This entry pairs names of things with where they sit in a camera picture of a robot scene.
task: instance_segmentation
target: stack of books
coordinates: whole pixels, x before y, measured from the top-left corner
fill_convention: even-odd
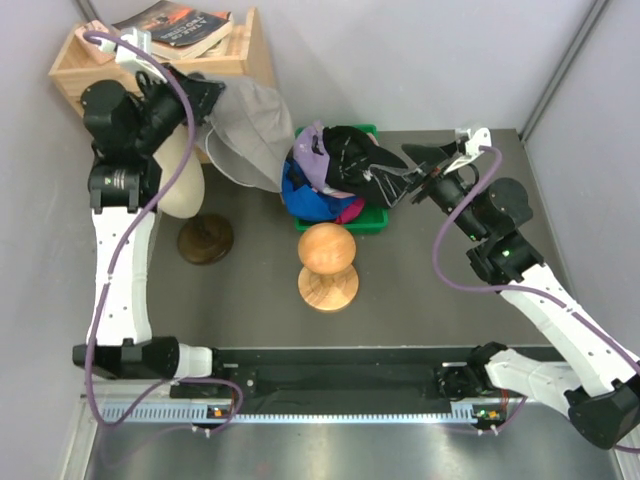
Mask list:
[[[227,53],[233,16],[231,12],[205,13],[161,0],[114,27],[150,32],[152,53],[169,60],[218,57]]]

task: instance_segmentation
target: purple hat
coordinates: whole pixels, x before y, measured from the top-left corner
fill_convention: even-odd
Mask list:
[[[322,191],[326,184],[329,154],[322,143],[322,123],[313,122],[305,128],[293,144],[293,158],[312,186]]]

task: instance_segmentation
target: wooden crate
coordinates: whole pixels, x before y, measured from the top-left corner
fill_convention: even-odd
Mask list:
[[[97,65],[75,37],[74,26],[58,54],[49,76],[71,106],[82,116],[80,96],[91,84],[99,80],[117,80],[132,92],[139,92],[136,81],[115,62]],[[269,48],[264,38],[260,15],[256,8],[247,14],[245,25],[236,25],[231,34],[227,55],[223,57],[171,60],[182,73],[215,73],[220,75],[247,75],[262,85],[275,87]]]

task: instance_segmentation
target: blue fabric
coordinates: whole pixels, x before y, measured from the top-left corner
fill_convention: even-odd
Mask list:
[[[292,166],[298,177],[304,180],[304,185],[294,185],[287,176],[289,168]],[[295,161],[287,161],[284,164],[284,170],[282,171],[282,198],[291,215],[309,222],[335,220],[345,208],[356,200],[356,197],[335,198],[313,191],[304,172]]]

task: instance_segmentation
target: wall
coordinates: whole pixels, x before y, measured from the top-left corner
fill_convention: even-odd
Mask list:
[[[40,480],[58,468],[82,391],[71,347],[93,306],[92,153],[47,78],[74,7],[12,2],[10,16],[29,29],[0,31],[0,465],[2,478]]]
[[[580,301],[636,352],[638,18],[639,2],[611,2],[528,145]]]
[[[105,21],[152,0],[95,0]],[[189,0],[263,16],[298,125],[521,128],[590,0]]]

